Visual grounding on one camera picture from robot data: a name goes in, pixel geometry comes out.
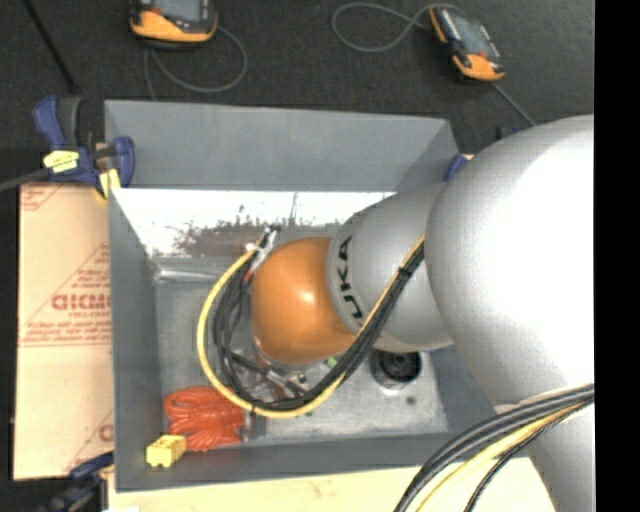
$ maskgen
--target orange sphere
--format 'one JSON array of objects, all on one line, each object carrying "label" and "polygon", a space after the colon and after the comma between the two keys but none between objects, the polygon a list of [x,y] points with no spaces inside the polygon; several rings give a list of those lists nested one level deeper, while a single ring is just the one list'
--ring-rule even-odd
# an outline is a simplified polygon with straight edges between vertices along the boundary
[{"label": "orange sphere", "polygon": [[269,359],[305,365],[344,352],[355,336],[327,290],[331,239],[301,238],[276,248],[251,285],[253,338]]}]

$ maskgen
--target circular hole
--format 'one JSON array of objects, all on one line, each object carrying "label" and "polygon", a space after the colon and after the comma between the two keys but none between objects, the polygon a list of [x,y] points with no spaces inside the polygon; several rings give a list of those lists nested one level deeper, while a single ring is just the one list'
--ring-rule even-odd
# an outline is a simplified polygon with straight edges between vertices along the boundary
[{"label": "circular hole", "polygon": [[404,354],[374,350],[371,371],[378,383],[390,389],[399,389],[415,380],[422,370],[418,352]]}]

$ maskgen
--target yellow cable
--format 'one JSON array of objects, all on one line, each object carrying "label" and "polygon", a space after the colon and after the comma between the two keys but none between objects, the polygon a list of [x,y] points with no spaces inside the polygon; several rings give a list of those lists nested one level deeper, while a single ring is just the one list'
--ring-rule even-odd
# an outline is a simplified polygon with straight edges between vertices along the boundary
[{"label": "yellow cable", "polygon": [[583,405],[582,403],[570,405],[556,412],[549,413],[547,416],[539,420],[533,421],[531,423],[528,423],[524,427],[519,428],[518,430],[512,432],[511,434],[508,434],[507,436],[501,438],[500,440],[496,441],[492,445],[488,446],[487,448],[482,450],[480,453],[475,455],[473,458],[469,459],[460,467],[458,467],[455,471],[447,475],[446,478],[444,478],[437,486],[435,486],[429,492],[429,494],[427,494],[427,496],[424,498],[422,503],[420,503],[420,505],[415,509],[415,512],[426,510],[427,505],[433,504],[434,501],[437,499],[437,497],[445,492],[447,487],[452,487],[456,485],[458,481],[464,479],[470,473],[475,471],[479,466],[486,464],[488,461],[494,459],[495,457],[504,453],[505,451],[512,448],[513,446],[516,446],[520,442],[529,438],[531,435],[535,434],[535,432],[537,432],[540,428],[544,427],[545,425],[548,425],[549,423],[556,420],[560,416],[563,416],[568,412],[571,412],[575,409],[582,407],[582,405]]},{"label": "yellow cable", "polygon": [[[411,252],[405,257],[404,261],[402,262],[401,267],[404,267],[406,265],[411,255],[419,248],[420,244],[422,243],[424,243],[424,235],[422,235],[418,239],[418,241],[415,243],[415,245],[411,249]],[[222,384],[222,382],[220,382],[215,372],[211,368],[211,365],[209,364],[209,359],[207,357],[206,329],[207,329],[207,318],[209,317],[209,312],[211,311],[211,307],[213,306],[213,303],[215,302],[216,297],[218,296],[220,291],[224,288],[225,284],[227,284],[227,281],[231,279],[231,277],[238,271],[238,269],[242,267],[242,265],[244,265],[254,255],[256,251],[257,251],[257,245],[256,245],[256,248],[246,252],[244,255],[238,258],[236,262],[225,271],[225,273],[222,275],[222,277],[220,277],[220,279],[216,282],[213,288],[211,288],[209,295],[204,301],[204,304],[202,305],[202,310],[200,311],[200,317],[198,318],[198,325],[196,328],[196,348],[198,351],[198,359],[200,360],[200,366],[202,366],[202,370],[204,371],[205,375],[209,379],[209,382],[211,382],[213,387],[221,395],[226,397],[230,402],[233,402],[237,406],[242,407],[247,411],[254,412],[255,414],[258,414],[260,416],[265,416],[267,418],[295,418],[296,416],[301,416],[303,414],[307,414],[308,412],[311,412],[316,407],[326,402],[342,382],[342,379],[344,378],[345,373],[340,375],[332,384],[327,386],[327,388],[323,390],[315,399],[310,400],[306,404],[296,409],[291,409],[288,411],[272,411],[269,409],[263,409],[262,407],[254,406],[252,403],[247,402],[246,400],[243,400],[242,398],[234,394],[233,391],[229,390],[224,384]],[[360,332],[362,332],[366,328],[366,326],[369,324],[369,322],[373,318],[374,314],[380,307],[382,300],[389,292],[391,285],[395,281],[398,273],[399,271],[394,274],[393,278],[387,284],[387,287],[385,288],[384,292],[380,295],[378,302],[376,302],[374,307],[371,309],[371,312],[367,316],[367,319],[365,320],[364,324],[360,328]]]}]

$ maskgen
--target handheld device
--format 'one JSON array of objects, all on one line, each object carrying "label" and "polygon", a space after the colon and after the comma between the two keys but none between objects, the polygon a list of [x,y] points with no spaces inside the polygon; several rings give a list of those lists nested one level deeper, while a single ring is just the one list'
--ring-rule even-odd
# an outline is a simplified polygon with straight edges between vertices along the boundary
[{"label": "handheld device", "polygon": [[455,7],[432,7],[429,18],[463,78],[495,81],[504,76],[500,53],[479,21]]},{"label": "handheld device", "polygon": [[213,0],[130,0],[129,25],[151,45],[191,47],[211,39],[218,13]]}]

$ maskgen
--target cardboard sheet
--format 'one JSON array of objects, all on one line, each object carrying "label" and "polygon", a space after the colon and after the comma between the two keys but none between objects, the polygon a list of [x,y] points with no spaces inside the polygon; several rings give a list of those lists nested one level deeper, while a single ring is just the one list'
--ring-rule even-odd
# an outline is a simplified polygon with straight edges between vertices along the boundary
[{"label": "cardboard sheet", "polygon": [[113,448],[107,224],[93,188],[21,189],[16,480],[63,476]]}]

